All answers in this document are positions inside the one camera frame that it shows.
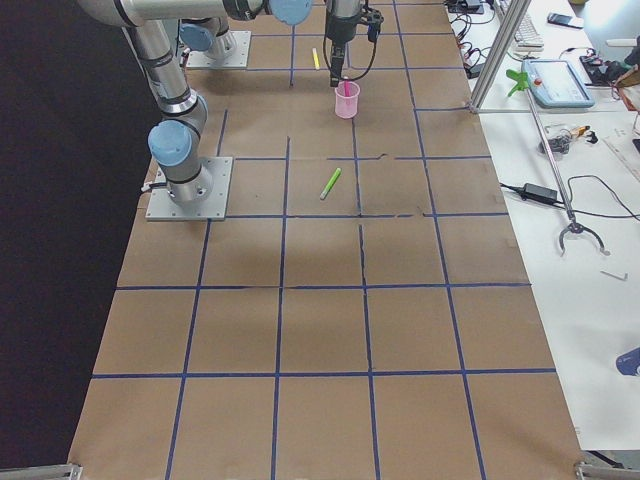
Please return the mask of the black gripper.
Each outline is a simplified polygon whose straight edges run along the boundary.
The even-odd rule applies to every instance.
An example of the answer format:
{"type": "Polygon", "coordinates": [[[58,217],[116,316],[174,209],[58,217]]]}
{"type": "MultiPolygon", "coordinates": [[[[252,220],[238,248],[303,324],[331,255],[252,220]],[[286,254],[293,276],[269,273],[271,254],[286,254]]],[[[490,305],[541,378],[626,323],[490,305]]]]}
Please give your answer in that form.
{"type": "Polygon", "coordinates": [[[342,70],[346,44],[355,37],[360,19],[361,13],[359,11],[351,16],[338,15],[330,11],[326,12],[325,37],[332,42],[329,64],[331,87],[337,87],[343,80],[342,70]]]}

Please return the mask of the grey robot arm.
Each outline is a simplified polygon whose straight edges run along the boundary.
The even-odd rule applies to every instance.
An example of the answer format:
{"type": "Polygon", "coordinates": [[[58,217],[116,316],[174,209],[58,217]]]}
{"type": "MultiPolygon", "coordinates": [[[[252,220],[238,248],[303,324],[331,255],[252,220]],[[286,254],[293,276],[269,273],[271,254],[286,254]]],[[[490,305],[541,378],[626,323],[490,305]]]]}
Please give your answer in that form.
{"type": "MultiPolygon", "coordinates": [[[[311,1],[226,1],[226,12],[218,17],[182,19],[179,36],[191,51],[214,58],[224,58],[235,49],[228,20],[250,21],[260,14],[272,15],[278,21],[295,26],[310,15],[311,1]]],[[[325,3],[324,42],[331,50],[322,52],[330,73],[330,85],[336,87],[346,78],[342,74],[346,47],[354,39],[359,25],[367,27],[368,41],[376,44],[384,17],[366,1],[327,1],[325,3]]]]}
{"type": "Polygon", "coordinates": [[[94,19],[121,27],[163,115],[148,136],[152,156],[167,182],[168,196],[177,204],[206,198],[213,185],[198,158],[200,135],[207,120],[203,98],[192,89],[174,55],[163,21],[204,18],[226,10],[221,1],[81,1],[94,19]]]}

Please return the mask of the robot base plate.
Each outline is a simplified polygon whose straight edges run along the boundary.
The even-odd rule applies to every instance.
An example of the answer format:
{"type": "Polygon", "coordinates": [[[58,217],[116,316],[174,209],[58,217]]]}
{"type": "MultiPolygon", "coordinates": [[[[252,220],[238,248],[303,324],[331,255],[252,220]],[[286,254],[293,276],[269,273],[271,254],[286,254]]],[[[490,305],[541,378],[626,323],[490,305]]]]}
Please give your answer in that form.
{"type": "Polygon", "coordinates": [[[248,67],[250,31],[229,30],[212,37],[208,31],[200,39],[185,40],[189,50],[186,68],[191,70],[243,70],[248,67]]]}
{"type": "Polygon", "coordinates": [[[224,221],[226,218],[234,159],[200,157],[201,170],[184,184],[169,182],[158,169],[150,190],[148,221],[224,221]]]}

